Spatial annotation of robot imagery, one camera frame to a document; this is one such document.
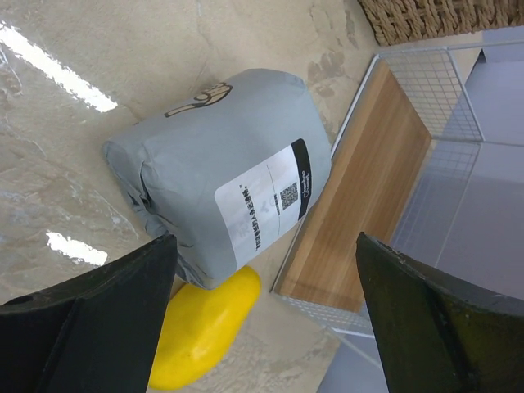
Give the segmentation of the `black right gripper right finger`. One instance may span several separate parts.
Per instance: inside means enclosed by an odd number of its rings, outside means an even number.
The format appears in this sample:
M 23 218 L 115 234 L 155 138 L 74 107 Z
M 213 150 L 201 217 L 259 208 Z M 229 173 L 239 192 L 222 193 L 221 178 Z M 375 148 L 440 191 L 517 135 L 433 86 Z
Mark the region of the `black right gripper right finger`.
M 356 263 L 390 392 L 521 392 L 523 302 L 361 233 Z

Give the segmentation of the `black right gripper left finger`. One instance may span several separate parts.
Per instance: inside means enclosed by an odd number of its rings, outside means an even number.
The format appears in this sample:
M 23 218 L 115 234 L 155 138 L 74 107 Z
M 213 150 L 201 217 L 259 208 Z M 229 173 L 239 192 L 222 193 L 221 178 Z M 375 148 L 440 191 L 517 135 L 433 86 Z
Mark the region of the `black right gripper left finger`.
M 1 306 L 3 392 L 144 392 L 177 241 L 135 251 Z

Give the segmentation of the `grey paper towel roll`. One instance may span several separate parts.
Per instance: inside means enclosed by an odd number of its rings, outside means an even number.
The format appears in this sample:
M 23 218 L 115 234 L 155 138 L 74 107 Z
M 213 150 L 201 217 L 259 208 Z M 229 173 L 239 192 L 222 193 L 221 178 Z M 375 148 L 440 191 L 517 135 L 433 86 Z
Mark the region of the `grey paper towel roll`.
M 293 229 L 319 199 L 331 145 L 303 79 L 250 69 L 111 137 L 103 153 L 177 274 L 213 289 Z

